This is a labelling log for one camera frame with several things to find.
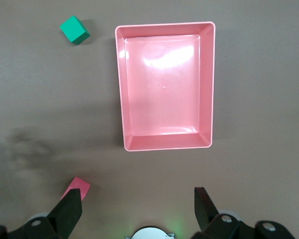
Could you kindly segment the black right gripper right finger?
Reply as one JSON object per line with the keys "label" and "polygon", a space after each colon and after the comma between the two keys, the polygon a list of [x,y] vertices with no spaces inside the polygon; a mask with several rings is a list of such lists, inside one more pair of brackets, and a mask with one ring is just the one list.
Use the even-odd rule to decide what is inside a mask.
{"label": "black right gripper right finger", "polygon": [[274,221],[258,221],[248,226],[236,217],[220,213],[206,189],[194,188],[194,212],[200,231],[194,239],[293,239],[283,225]]}

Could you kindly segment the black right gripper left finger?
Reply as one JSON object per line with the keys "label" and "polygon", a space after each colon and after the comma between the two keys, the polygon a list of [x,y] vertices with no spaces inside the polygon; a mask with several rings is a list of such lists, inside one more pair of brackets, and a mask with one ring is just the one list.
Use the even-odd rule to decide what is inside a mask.
{"label": "black right gripper left finger", "polygon": [[0,225],[0,239],[67,239],[81,215],[80,190],[71,189],[47,216],[33,218],[11,232]]}

